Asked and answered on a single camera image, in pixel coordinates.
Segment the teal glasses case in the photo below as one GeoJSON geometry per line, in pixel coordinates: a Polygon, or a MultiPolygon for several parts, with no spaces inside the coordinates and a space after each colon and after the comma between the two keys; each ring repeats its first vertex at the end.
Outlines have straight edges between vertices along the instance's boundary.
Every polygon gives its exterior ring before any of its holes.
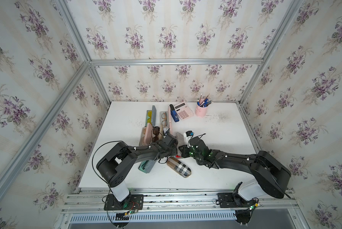
{"type": "Polygon", "coordinates": [[[154,165],[156,164],[156,160],[146,160],[142,161],[141,164],[139,165],[138,169],[139,171],[149,174],[151,170],[153,169],[154,165]]]}

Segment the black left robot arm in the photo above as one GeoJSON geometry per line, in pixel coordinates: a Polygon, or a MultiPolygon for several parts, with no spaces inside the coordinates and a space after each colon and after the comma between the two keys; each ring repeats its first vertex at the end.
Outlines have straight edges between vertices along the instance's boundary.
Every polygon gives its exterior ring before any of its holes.
{"type": "Polygon", "coordinates": [[[147,146],[133,147],[123,141],[105,154],[96,164],[99,176],[103,178],[110,192],[119,203],[129,199],[130,191],[125,178],[133,165],[143,161],[156,161],[177,154],[178,140],[171,134],[147,146]]]}

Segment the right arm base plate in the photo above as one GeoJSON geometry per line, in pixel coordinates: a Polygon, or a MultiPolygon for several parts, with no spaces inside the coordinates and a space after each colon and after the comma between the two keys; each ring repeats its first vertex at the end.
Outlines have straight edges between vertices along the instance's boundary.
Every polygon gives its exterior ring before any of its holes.
{"type": "Polygon", "coordinates": [[[257,198],[245,200],[236,193],[218,193],[216,205],[219,205],[220,208],[251,209],[259,205],[259,200],[257,198]]]}

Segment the pink case white glasses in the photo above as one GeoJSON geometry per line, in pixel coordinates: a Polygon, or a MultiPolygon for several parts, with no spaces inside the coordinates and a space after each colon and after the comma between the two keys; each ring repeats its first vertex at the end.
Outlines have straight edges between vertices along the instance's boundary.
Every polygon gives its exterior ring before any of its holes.
{"type": "Polygon", "coordinates": [[[170,128],[163,128],[163,136],[166,136],[170,133],[170,128]]]}

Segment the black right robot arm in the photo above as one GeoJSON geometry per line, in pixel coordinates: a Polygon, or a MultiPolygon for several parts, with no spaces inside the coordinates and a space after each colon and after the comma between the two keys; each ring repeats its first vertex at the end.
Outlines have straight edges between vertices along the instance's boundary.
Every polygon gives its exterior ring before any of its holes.
{"type": "Polygon", "coordinates": [[[192,157],[200,166],[209,169],[232,169],[248,173],[254,177],[249,182],[240,182],[235,189],[239,199],[250,201],[269,195],[282,199],[288,197],[291,172],[266,151],[242,155],[209,149],[200,137],[193,137],[179,150],[184,156],[192,157]]]}

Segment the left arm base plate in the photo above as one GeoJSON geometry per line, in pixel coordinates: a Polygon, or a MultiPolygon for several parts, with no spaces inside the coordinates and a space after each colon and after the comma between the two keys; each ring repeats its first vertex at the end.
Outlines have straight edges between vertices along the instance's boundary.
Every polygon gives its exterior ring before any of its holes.
{"type": "Polygon", "coordinates": [[[106,196],[104,210],[142,210],[144,202],[144,195],[132,195],[130,194],[123,201],[118,201],[113,194],[106,196]]]}

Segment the grey glasses case red glasses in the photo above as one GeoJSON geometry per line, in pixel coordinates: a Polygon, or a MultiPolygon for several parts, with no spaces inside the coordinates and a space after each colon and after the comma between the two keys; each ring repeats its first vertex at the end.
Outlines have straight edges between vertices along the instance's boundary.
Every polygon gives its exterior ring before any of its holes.
{"type": "Polygon", "coordinates": [[[177,132],[175,136],[176,136],[176,139],[178,141],[177,147],[181,147],[181,146],[187,145],[186,138],[184,137],[183,134],[177,132]]]}

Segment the plaid glasses case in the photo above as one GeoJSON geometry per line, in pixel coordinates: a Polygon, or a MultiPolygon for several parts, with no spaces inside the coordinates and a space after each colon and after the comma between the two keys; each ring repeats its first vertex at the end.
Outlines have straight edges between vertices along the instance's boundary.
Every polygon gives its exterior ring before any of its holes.
{"type": "Polygon", "coordinates": [[[192,174],[191,169],[175,157],[169,157],[166,164],[184,178],[188,178],[192,174]]]}

